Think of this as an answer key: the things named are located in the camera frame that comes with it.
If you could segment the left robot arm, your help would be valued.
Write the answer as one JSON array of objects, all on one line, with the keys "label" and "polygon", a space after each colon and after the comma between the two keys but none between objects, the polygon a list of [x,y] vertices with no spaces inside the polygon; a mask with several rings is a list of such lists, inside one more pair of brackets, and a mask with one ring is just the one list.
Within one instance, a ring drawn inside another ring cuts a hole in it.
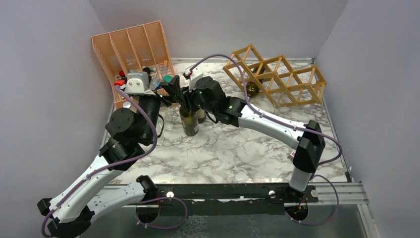
[{"label": "left robot arm", "polygon": [[110,139],[80,177],[54,198],[43,198],[37,206],[44,216],[41,233],[46,238],[75,238],[96,220],[125,205],[157,201],[157,187],[149,176],[140,176],[113,192],[101,190],[157,146],[161,132],[156,125],[162,105],[170,106],[180,92],[179,76],[161,84],[166,95],[148,87],[146,79],[132,75],[115,83],[116,91],[136,107],[120,108],[106,124]]}]

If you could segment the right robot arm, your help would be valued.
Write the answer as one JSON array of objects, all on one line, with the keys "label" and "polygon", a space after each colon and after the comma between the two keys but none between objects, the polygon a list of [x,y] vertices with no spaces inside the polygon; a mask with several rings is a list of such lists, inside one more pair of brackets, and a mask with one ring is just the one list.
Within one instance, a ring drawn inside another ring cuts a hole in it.
[{"label": "right robot arm", "polygon": [[207,115],[213,115],[215,123],[255,130],[294,149],[294,169],[286,187],[286,196],[293,202],[305,196],[307,185],[317,170],[325,148],[318,122],[287,121],[247,104],[244,99],[226,96],[221,85],[210,76],[199,79],[193,90],[182,87],[181,95],[188,110],[204,110]]}]

